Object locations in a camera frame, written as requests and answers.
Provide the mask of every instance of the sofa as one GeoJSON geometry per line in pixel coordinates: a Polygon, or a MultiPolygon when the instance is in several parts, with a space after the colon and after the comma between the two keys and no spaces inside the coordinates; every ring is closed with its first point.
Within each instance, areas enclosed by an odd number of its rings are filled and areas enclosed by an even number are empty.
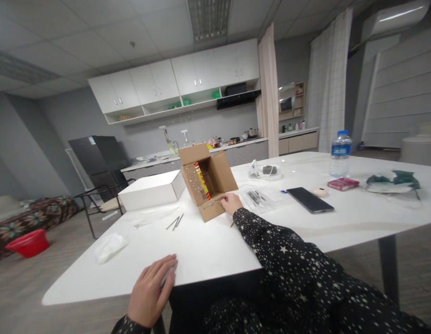
{"type": "Polygon", "coordinates": [[[0,197],[0,260],[12,252],[5,249],[11,241],[38,229],[46,231],[65,222],[78,212],[68,196],[43,198],[22,207],[10,196],[0,197]]]}

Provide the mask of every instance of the water bottle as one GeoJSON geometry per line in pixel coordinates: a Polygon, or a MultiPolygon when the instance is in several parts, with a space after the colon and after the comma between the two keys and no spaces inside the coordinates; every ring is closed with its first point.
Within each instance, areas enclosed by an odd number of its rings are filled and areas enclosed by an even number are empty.
{"type": "Polygon", "coordinates": [[[349,173],[351,138],[348,134],[347,130],[338,131],[331,144],[330,175],[335,178],[345,177],[349,173]]]}

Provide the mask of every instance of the ceiling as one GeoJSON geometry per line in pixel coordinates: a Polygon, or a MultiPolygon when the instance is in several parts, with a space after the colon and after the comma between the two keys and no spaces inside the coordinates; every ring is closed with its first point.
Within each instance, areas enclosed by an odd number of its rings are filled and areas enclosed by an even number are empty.
{"type": "Polygon", "coordinates": [[[0,75],[0,92],[38,99],[75,90],[91,77],[257,38],[271,21],[275,40],[286,39],[369,1],[232,0],[228,35],[194,44],[186,0],[0,0],[0,51],[61,76],[29,85],[0,75]]]}

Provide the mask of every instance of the ceiling light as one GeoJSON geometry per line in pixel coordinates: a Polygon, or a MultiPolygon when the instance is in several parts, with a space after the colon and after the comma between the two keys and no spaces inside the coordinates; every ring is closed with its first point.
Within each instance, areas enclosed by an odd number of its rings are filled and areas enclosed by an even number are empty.
{"type": "Polygon", "coordinates": [[[28,84],[40,84],[61,76],[0,51],[0,75],[28,84]]]}
{"type": "Polygon", "coordinates": [[[409,10],[409,11],[407,11],[407,12],[403,12],[403,13],[396,14],[396,15],[394,15],[394,16],[390,16],[390,17],[388,17],[388,18],[386,18],[386,19],[379,20],[379,22],[387,21],[387,20],[389,20],[389,19],[394,19],[394,18],[397,18],[397,17],[399,17],[399,16],[406,15],[406,14],[408,14],[408,13],[414,12],[414,11],[416,11],[416,10],[418,10],[418,9],[423,8],[423,7],[424,7],[424,6],[421,6],[421,7],[415,8],[415,9],[411,9],[411,10],[409,10]]]}
{"type": "Polygon", "coordinates": [[[194,41],[226,36],[231,0],[188,0],[194,41]]]}

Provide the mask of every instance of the red box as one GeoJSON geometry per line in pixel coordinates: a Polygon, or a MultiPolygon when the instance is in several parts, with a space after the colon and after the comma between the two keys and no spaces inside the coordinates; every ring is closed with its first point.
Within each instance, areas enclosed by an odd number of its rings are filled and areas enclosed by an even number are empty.
{"type": "Polygon", "coordinates": [[[359,181],[355,181],[347,178],[340,178],[340,179],[328,182],[327,185],[330,188],[333,188],[339,191],[345,191],[345,190],[359,187],[359,181]]]}

